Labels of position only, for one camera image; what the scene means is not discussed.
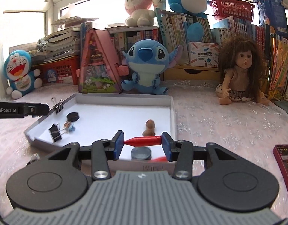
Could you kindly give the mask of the black binder clip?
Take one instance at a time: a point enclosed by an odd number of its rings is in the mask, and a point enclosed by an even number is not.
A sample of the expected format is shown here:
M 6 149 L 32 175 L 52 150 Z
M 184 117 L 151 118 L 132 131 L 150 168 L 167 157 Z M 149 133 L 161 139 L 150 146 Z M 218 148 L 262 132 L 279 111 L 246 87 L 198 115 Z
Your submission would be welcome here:
M 48 130 L 51 134 L 53 142 L 57 142 L 62 139 L 61 127 L 59 123 L 57 124 L 54 123 Z
M 51 98 L 52 103 L 54 104 L 53 109 L 55 113 L 58 114 L 60 111 L 63 110 L 64 107 L 64 100 L 60 99 L 59 101 L 56 100 L 55 97 Z

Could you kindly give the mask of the brown hazelnut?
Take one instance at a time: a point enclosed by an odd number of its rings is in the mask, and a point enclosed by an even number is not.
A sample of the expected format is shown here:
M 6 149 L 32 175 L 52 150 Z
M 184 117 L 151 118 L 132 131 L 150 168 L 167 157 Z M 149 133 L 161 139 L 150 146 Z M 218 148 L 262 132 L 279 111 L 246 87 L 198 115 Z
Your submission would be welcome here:
M 143 131 L 143 136 L 144 137 L 149 137 L 149 136 L 155 136 L 155 130 L 153 128 L 147 128 L 146 130 Z
M 155 128 L 155 123 L 152 119 L 149 119 L 146 124 L 145 124 L 147 129 L 154 129 Z

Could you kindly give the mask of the black round puck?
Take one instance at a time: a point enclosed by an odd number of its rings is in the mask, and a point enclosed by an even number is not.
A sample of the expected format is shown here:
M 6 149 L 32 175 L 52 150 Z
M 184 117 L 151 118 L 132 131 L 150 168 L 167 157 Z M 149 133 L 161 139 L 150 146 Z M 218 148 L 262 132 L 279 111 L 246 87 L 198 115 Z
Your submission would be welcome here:
M 70 122 L 75 122 L 78 121 L 80 119 L 80 116 L 77 112 L 70 112 L 67 114 L 67 120 Z
M 148 147 L 134 147 L 131 150 L 131 158 L 133 160 L 151 160 L 152 151 Z

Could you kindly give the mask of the light blue hair clip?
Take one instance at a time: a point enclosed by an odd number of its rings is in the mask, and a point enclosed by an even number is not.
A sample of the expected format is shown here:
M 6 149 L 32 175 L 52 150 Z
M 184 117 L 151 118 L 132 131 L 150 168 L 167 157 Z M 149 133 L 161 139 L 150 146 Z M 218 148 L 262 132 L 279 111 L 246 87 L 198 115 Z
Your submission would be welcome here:
M 67 133 L 70 133 L 70 132 L 74 132 L 75 131 L 75 127 L 74 127 L 74 124 L 73 122 L 67 120 L 65 123 L 64 123 L 64 131 L 67 132 Z

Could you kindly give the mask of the small blue figurine charm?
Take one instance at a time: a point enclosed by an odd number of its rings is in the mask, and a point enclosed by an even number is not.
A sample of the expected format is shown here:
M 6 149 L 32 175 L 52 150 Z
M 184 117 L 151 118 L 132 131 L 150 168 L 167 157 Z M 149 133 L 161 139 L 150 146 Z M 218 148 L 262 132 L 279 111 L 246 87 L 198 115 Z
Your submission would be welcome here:
M 40 159 L 40 156 L 38 153 L 34 153 L 32 154 L 31 158 L 30 158 L 30 163 L 34 163 L 35 161 L 38 161 Z

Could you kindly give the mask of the black binder clip on box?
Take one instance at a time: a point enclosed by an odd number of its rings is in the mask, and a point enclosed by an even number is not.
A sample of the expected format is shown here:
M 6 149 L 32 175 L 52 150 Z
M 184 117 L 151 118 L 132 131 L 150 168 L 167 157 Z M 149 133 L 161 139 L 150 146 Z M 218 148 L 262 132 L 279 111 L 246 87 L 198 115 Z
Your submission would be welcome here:
M 55 97 L 51 98 L 52 103 L 54 104 L 53 109 L 55 113 L 58 114 L 60 111 L 63 110 L 64 107 L 64 100 L 60 99 L 59 101 L 56 100 Z

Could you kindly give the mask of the Doraemon plush toy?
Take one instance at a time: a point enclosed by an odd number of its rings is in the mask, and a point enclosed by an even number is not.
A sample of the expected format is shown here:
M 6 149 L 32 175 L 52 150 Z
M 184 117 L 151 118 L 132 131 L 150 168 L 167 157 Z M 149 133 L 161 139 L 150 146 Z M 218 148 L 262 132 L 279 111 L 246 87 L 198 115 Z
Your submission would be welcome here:
M 16 50 L 6 59 L 3 71 L 10 83 L 6 93 L 12 99 L 17 100 L 42 87 L 43 81 L 39 78 L 40 70 L 32 70 L 31 65 L 31 56 L 24 50 Z

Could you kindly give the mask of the white shallow cardboard box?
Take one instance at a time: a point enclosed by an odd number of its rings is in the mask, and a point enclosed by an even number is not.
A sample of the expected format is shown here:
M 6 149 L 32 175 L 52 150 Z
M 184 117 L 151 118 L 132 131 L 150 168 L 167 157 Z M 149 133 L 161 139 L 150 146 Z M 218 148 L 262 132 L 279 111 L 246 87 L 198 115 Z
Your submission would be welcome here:
M 63 128 L 70 112 L 77 112 L 80 119 L 73 122 L 75 131 L 67 133 Z M 89 146 L 100 139 L 111 139 L 119 130 L 126 140 L 141 137 L 149 119 L 155 123 L 156 135 L 168 132 L 177 138 L 175 105 L 170 95 L 73 94 L 64 100 L 62 111 L 56 114 L 51 109 L 24 134 L 31 146 L 52 152 L 71 142 Z M 48 130 L 54 123 L 61 127 L 62 139 L 57 142 Z

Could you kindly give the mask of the red plastic crate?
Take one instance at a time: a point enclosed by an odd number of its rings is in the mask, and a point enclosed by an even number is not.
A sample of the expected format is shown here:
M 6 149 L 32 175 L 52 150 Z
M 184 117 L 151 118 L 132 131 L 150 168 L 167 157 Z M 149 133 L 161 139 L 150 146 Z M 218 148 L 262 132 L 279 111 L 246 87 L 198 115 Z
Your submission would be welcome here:
M 80 58 L 71 56 L 60 60 L 46 62 L 31 67 L 32 70 L 39 69 L 39 78 L 43 84 L 71 84 L 78 85 L 79 79 L 76 71 L 80 69 Z

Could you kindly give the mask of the stack of books and papers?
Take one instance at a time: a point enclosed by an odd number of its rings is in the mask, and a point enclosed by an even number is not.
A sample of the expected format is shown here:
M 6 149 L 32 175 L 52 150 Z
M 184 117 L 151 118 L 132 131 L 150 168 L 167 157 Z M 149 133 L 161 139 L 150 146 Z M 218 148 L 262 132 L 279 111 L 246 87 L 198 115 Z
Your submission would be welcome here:
M 58 27 L 59 30 L 38 40 L 36 49 L 30 51 L 32 64 L 44 64 L 78 55 L 82 36 L 92 27 L 95 20 L 96 18 L 74 16 L 54 21 L 52 26 Z

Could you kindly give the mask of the pink triangular diorama house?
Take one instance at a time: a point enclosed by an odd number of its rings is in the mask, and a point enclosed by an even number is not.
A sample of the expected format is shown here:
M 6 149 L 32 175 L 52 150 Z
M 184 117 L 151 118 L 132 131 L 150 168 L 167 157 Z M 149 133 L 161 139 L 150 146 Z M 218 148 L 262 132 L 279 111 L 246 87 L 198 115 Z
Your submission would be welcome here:
M 78 91 L 89 93 L 121 93 L 121 80 L 129 75 L 122 65 L 107 30 L 90 28 L 81 55 Z

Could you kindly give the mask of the wooden drawer shelf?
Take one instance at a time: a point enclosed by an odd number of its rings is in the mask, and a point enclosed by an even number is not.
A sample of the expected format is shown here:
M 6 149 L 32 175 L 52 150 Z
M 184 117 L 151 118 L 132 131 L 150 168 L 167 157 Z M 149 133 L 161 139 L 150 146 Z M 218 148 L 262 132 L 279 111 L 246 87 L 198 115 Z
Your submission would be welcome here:
M 163 73 L 163 80 L 220 80 L 217 68 L 177 65 Z

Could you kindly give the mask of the Stitch blue plush toy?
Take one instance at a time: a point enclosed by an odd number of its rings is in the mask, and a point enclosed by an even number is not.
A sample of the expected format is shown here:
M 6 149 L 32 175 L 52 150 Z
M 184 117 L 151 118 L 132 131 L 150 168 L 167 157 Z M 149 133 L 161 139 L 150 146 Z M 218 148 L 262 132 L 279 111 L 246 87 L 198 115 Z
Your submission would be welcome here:
M 167 87 L 160 86 L 160 74 L 174 67 L 182 56 L 178 45 L 171 53 L 158 41 L 145 39 L 134 43 L 128 52 L 122 52 L 125 63 L 133 71 L 131 80 L 124 80 L 125 91 L 136 89 L 141 94 L 166 95 Z

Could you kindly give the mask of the white colourful stationery box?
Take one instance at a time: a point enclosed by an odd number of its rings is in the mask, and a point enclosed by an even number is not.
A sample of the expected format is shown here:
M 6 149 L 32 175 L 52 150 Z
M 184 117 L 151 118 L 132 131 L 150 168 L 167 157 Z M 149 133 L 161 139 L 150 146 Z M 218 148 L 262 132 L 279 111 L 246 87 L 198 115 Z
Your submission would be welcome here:
M 217 68 L 219 62 L 219 44 L 190 42 L 189 61 L 191 66 Z

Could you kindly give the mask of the dark red smartphone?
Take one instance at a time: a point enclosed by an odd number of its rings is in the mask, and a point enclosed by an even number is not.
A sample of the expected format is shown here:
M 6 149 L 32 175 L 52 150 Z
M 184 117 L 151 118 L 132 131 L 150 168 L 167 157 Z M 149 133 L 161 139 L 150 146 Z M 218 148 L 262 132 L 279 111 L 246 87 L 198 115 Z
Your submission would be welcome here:
M 273 149 L 273 154 L 284 178 L 288 192 L 288 145 L 276 145 Z

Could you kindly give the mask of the brown haired baby doll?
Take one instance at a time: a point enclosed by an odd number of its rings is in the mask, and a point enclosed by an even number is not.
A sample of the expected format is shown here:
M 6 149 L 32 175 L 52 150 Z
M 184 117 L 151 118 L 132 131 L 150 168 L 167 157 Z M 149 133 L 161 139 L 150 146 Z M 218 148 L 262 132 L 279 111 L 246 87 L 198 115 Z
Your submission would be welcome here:
M 226 39 L 219 47 L 218 69 L 216 95 L 220 105 L 249 101 L 269 105 L 260 88 L 263 62 L 253 40 L 243 36 Z

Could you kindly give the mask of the white pipe rack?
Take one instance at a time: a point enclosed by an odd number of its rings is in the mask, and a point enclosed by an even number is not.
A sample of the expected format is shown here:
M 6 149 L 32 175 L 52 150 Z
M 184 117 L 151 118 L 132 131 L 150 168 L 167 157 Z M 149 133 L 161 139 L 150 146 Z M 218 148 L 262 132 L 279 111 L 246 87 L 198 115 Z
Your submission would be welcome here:
M 280 98 L 281 101 L 288 101 L 288 94 L 284 94 Z

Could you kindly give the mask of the row of upright books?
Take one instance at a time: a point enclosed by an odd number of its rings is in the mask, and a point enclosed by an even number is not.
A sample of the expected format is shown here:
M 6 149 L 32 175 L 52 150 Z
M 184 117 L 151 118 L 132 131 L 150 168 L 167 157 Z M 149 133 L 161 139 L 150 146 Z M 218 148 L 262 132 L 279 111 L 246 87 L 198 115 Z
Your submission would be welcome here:
M 256 25 L 252 22 L 236 17 L 227 17 L 210 24 L 208 18 L 199 18 L 187 14 L 157 10 L 158 26 L 113 26 L 108 27 L 111 41 L 120 58 L 122 52 L 127 52 L 131 46 L 141 40 L 151 39 L 162 43 L 168 52 L 172 52 L 178 45 L 183 47 L 182 64 L 190 64 L 189 43 L 217 43 L 221 44 L 233 36 L 252 38 L 257 43 L 260 53 L 264 57 L 269 55 L 270 27 Z

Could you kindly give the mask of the pink white bunny plush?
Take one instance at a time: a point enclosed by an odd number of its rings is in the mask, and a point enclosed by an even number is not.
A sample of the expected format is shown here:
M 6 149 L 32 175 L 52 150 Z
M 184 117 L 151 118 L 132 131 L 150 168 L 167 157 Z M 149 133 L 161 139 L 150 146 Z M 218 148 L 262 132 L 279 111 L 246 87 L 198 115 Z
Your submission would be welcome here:
M 125 0 L 125 10 L 129 14 L 125 23 L 128 27 L 153 26 L 156 16 L 153 10 L 150 10 L 152 0 Z

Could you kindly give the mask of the red plastic basket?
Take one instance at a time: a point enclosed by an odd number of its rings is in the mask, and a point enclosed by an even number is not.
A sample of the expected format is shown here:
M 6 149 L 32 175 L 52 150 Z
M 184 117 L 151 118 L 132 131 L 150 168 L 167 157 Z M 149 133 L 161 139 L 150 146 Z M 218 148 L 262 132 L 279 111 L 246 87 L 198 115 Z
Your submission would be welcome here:
M 211 0 L 210 6 L 214 12 L 215 20 L 227 17 L 236 17 L 250 22 L 254 18 L 254 5 L 240 0 Z

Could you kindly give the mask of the blue cardboard box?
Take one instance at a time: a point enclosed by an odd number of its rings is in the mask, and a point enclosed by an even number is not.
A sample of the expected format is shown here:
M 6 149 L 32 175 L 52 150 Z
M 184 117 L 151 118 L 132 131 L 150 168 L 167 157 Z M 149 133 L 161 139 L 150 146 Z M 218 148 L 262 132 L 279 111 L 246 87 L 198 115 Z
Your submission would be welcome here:
M 288 38 L 288 24 L 283 0 L 256 0 L 260 25 L 268 25 L 270 32 Z

